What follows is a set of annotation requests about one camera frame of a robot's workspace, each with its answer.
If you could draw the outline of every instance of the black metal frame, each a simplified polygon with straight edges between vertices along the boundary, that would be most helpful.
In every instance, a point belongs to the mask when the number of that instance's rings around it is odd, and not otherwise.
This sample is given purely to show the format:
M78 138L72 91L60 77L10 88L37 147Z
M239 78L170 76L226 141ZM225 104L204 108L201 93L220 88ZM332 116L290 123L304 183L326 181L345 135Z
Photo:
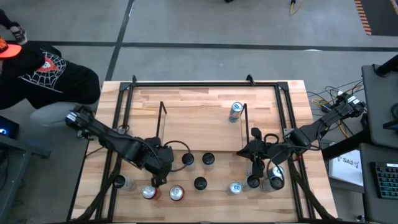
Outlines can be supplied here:
M113 120L113 125L112 125L113 129L118 128L118 121L119 121L119 114L120 114L120 110L121 110L121 103L123 100L123 93L126 90L128 90L128 96L127 96L126 109L124 112L124 119L123 119L123 125L122 125L124 127L127 126L128 121L129 121L129 111L131 109L133 88L135 88L135 87L173 87L173 86L177 86L177 87L198 87L198 86L218 86L218 87L220 87L220 86L236 86L236 87L268 86L268 87L274 87L282 132L284 132L284 130L287 128L286 119L284 116L284 108L282 105L282 98L280 96L280 89L283 89L285 91L287 110L289 112L290 122L292 124L292 128L296 128L293 106L292 106L292 101L291 101L290 93L289 93L289 86L288 86L287 82L254 82L251 75L248 75L248 77L246 79L247 82L136 82L136 81L137 81L137 79L134 76L133 82L127 82L127 83L122 82L120 84L118 101L116 103L115 115L114 115L114 120ZM158 123L157 123L157 134L156 134L157 136L159 135L162 109L167 114L167 111L165 109L163 102L160 102L159 119L158 119ZM247 104L244 104L244 115L246 118L247 142L249 142L249 130L248 130L249 125L248 125ZM112 154L113 154L113 152L108 151L108 153L106 155L105 167L104 167L104 173L103 173L103 181L101 184L101 188L103 187L103 184L106 182L106 180L109 178L109 170L110 170L110 165L111 165ZM304 165L303 159L299 160L299 163L300 163L300 173L301 173L305 183L308 184L307 172L305 170L305 165ZM294 162L291 157L288 160L288 165L289 165L289 171L292 170L292 166L294 166ZM114 169L117 169L117 171L119 172L120 168L121 168L121 159L118 156ZM74 195L74 198L73 198L71 206L70 206L68 220L70 220L70 218L72 216L72 211L73 211L74 202L75 202L76 193L77 193L79 183L80 183L80 180L78 180L78 183L76 184L75 195ZM303 211L302 211L302 207L301 207L298 186L297 186L297 183L294 181L294 179L292 179L292 188L293 188L293 196L294 196L294 201L295 201L297 218L300 221L301 219L303 219ZM112 188L107 218L102 218L102 210L103 210L103 201L102 201L97 208L95 220L98 220L99 222L102 222L102 221L108 222L108 223L113 222L113 213L114 213L114 206L116 203L116 194L117 194L117 190L115 188ZM312 204L309 202L308 199L307 199L307 206L308 206L310 218L315 218L315 216L312 215L312 214L314 214Z

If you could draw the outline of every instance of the wooden tabletop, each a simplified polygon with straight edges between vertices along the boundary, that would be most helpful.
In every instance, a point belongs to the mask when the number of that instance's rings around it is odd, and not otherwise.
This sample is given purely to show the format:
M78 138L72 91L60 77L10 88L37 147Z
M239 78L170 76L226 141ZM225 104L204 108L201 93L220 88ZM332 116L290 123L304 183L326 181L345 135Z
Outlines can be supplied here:
M287 81L294 107L297 126L313 122L310 105L303 81ZM98 105L96 118L111 126L116 107L120 82L105 82ZM289 116L282 93L287 125ZM114 222L294 222L297 221L292 194L289 170L286 162L285 187L282 190L264 193L259 189L229 196L226 189L233 180L242 181L249 161L235 155L244 145L244 121L231 124L228 115L235 101L247 103L249 128L259 128L263 135L275 133L281 136L278 107L273 87L142 87L133 91L130 110L130 131L132 136L142 138L156 134L160 101L164 102L167 115L160 125L163 142L181 140L186 142L195 156L196 168L193 172L182 170L170 174L168 183L162 185L162 196L158 200L142 197L142 187L150 183L151 174L138 170L127 162L122 163L121 174L134 179L137 189L118 191L114 212ZM123 120L124 105L119 124ZM182 165L182 154L186 149L179 144L171 144L175 154L174 167ZM88 153L99 148L91 142ZM213 152L215 168L204 171L201 156ZM94 199L101 185L106 150L92 154L83 166L81 180L73 208L72 218L81 215ZM328 176L321 152L308 151L304 154L310 187L317 199L337 217ZM203 176L208 181L204 194L194 191L193 180ZM181 185L185 190L182 201L169 198L173 185ZM304 194L300 191L305 217L307 209ZM106 197L104 214L108 211L109 195Z

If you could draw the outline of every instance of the gray floor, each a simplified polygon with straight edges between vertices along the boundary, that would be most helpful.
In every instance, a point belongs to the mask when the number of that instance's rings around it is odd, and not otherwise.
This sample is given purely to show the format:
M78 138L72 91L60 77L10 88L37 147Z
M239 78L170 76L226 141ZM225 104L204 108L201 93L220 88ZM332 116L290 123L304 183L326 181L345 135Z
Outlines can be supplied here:
M115 42L129 0L2 0L10 18L30 40ZM353 0L306 0L289 17L289 2L273 0L136 0L124 42L396 47L397 37L366 35ZM8 31L0 35L12 39ZM114 47L56 46L72 62L105 79ZM361 66L383 63L394 52L306 52L298 50L220 50L122 47L112 80L305 80L308 91L341 86L361 78ZM353 85L345 86L346 90ZM364 100L363 92L358 97ZM314 108L314 118L321 112ZM35 159L19 192L11 223L61 222L66 219L87 142L68 128L31 127L33 108L25 101L0 115L22 124L21 141L36 138L53 150L47 161ZM348 119L354 131L358 119ZM337 130L326 137L340 141ZM340 218L363 213L361 194L333 189Z

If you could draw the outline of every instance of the soda can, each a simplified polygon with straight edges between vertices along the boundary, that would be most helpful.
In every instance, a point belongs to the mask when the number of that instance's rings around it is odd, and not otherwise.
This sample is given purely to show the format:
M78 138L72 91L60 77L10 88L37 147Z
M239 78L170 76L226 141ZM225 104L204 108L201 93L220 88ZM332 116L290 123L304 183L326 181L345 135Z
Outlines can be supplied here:
M231 111L229 112L229 121L232 123L237 122L241 116L243 110L243 105L240 102L235 102L232 104Z
M215 157L213 155L213 153L210 152L206 152L204 153L203 157L201 158L202 162L203 162L203 169L205 171L211 171L214 168L214 161L215 161Z
M249 191L258 188L260 186L260 178L250 175L244 179L242 186L243 191Z
M260 160L260 166L262 168L261 172L263 172L264 169L266 168L266 165L265 165L265 163L262 160ZM252 175L252 174L253 174L253 163L251 162L248 165L248 167L246 168L246 175L249 176L249 175Z
M207 180L204 177L198 177L193 182L196 192L203 193L207 187Z
M145 185L144 188L142 188L142 196L144 196L145 199L158 199L161 195L162 193L160 190L151 185Z
M194 171L195 170L195 158L191 153L185 153L182 156L182 163L187 165L185 167L186 171Z
M179 200L183 199L184 197L184 189L181 186L174 186L170 189L170 198L173 201L178 202Z
M282 175L278 167L273 167L268 171L268 177L264 175L264 181L262 182L260 189L263 192L274 192L280 190L284 187L284 183L282 181Z
M123 175L117 175L113 180L113 187L118 190L135 190L137 185L132 179Z
M242 192L242 184L238 181L232 182L227 189L229 195L237 195Z

